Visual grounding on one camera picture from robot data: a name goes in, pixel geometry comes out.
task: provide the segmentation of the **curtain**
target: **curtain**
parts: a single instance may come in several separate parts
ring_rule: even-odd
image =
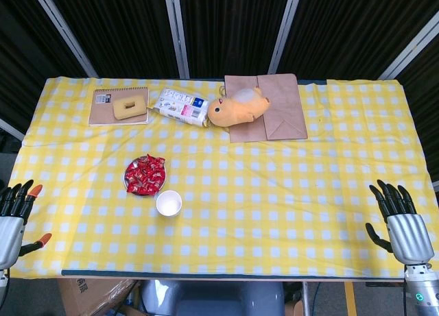
[[[37,0],[0,0],[0,118],[25,133],[49,77],[82,77]]]
[[[439,180],[439,36],[405,67],[397,80],[404,86],[427,168]]]
[[[54,2],[100,77],[179,77],[165,0]]]
[[[438,10],[439,0],[300,0],[278,72],[375,80]]]
[[[266,74],[287,0],[180,0],[192,78]]]

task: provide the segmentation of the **table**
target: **table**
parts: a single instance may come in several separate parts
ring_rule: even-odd
[[[222,84],[47,80],[10,184],[43,184],[24,243],[53,238],[14,276],[399,279],[402,265],[364,228],[385,236],[368,190],[378,178],[408,189],[438,251],[437,202],[397,81],[300,86],[305,141],[230,144],[222,128],[153,112],[147,125],[88,126],[96,88],[148,86],[152,105],[166,86],[212,99]],[[178,217],[125,192],[125,167],[146,153],[166,159]]]

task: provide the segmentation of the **orange plush toy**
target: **orange plush toy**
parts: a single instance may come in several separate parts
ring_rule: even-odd
[[[216,126],[253,122],[270,107],[260,88],[243,88],[231,98],[219,98],[209,104],[207,115]]]

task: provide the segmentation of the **robotic hand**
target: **robotic hand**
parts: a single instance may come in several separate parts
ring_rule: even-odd
[[[9,272],[5,275],[5,269],[13,266],[19,256],[42,248],[51,238],[51,234],[45,234],[37,242],[21,246],[34,200],[43,188],[39,184],[27,194],[33,183],[33,180],[29,180],[23,186],[17,184],[14,188],[0,191],[0,308],[5,300],[10,277]]]
[[[439,277],[428,263],[433,247],[423,218],[416,214],[412,198],[404,187],[398,190],[378,180],[381,191],[370,185],[387,225],[390,242],[380,239],[370,223],[366,230],[372,241],[405,265],[407,297],[418,315],[439,315]]]

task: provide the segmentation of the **bowl of candy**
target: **bowl of candy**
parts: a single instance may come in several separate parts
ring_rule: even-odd
[[[162,189],[165,179],[165,159],[151,155],[133,160],[123,176],[127,193],[138,196],[154,196]]]

